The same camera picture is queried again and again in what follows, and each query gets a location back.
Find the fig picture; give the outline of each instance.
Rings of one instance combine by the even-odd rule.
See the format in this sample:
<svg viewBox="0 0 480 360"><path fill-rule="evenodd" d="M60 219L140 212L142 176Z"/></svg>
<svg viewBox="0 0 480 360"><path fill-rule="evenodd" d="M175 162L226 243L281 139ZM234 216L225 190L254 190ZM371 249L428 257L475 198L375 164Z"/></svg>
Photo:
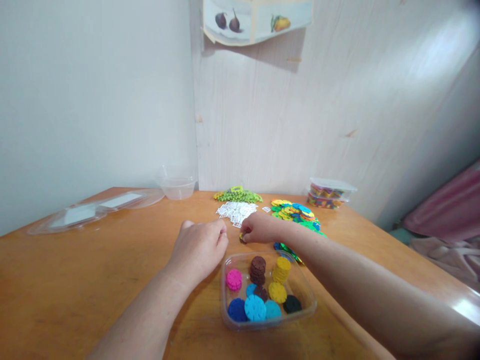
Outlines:
<svg viewBox="0 0 480 360"><path fill-rule="evenodd" d="M270 27L271 27L271 32L280 32L282 30L288 29L290 27L290 20L288 17L283 17L283 16L271 16L271 22L270 22Z"/></svg>
<svg viewBox="0 0 480 360"><path fill-rule="evenodd" d="M220 29L225 30L227 28L227 19L225 18L225 13L219 12L217 15L215 15L215 22Z"/></svg>
<svg viewBox="0 0 480 360"><path fill-rule="evenodd" d="M235 9L233 9L233 15L235 16L232 20L230 20L230 24L228 27L230 27L230 30L232 30L234 33L241 33L243 30L240 29L240 21L237 18L237 14L235 13Z"/></svg>

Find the forearm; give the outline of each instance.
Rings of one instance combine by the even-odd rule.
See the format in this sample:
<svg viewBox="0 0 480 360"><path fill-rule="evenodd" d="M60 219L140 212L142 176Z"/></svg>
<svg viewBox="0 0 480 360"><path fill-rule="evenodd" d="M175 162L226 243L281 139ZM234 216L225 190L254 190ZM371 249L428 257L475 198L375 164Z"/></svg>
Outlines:
<svg viewBox="0 0 480 360"><path fill-rule="evenodd" d="M161 359L170 329L192 290L164 268L128 306L89 359Z"/></svg>
<svg viewBox="0 0 480 360"><path fill-rule="evenodd" d="M432 296L302 226L281 232L335 300L396 356L446 354L455 341L464 342L465 354L472 350L478 327Z"/></svg>

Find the green plastic pieces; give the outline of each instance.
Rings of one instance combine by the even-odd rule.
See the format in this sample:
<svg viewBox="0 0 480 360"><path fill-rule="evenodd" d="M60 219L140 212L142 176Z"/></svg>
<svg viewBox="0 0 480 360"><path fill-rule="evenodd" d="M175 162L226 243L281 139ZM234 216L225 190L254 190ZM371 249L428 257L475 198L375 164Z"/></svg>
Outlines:
<svg viewBox="0 0 480 360"><path fill-rule="evenodd" d="M233 186L226 191L217 192L213 198L218 201L238 203L261 203L264 201L260 195L244 190L241 186Z"/></svg>

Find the wooden table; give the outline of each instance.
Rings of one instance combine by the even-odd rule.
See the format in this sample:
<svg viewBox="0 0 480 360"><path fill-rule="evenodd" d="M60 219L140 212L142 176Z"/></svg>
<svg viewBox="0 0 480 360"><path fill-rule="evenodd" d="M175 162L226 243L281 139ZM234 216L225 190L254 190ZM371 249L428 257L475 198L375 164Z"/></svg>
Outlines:
<svg viewBox="0 0 480 360"><path fill-rule="evenodd" d="M131 190L111 188L89 200ZM121 210L81 231L29 236L28 226L0 238L0 358L83 358L150 278L167 263L185 219L209 222L221 205L212 192L164 198ZM304 196L262 195L306 204ZM434 295L480 324L480 297L401 242L344 206L312 209L322 231ZM226 255L271 250L239 242L228 221ZM168 359L369 359L387 357L303 267L318 307L313 317L264 331L235 333L220 314L220 266L188 298L170 333Z"/></svg>

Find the hand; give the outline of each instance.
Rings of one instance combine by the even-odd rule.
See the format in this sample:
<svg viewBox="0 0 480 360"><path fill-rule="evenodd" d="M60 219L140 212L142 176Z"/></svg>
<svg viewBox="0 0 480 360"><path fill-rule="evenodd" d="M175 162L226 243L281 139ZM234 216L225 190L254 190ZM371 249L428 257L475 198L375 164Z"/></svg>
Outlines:
<svg viewBox="0 0 480 360"><path fill-rule="evenodd" d="M171 277L193 290L217 267L228 244L223 220L199 224L185 220L166 269Z"/></svg>
<svg viewBox="0 0 480 360"><path fill-rule="evenodd" d="M240 232L243 242L248 243L274 243L283 242L284 229L288 221L280 220L266 213L254 212L241 224Z"/></svg>

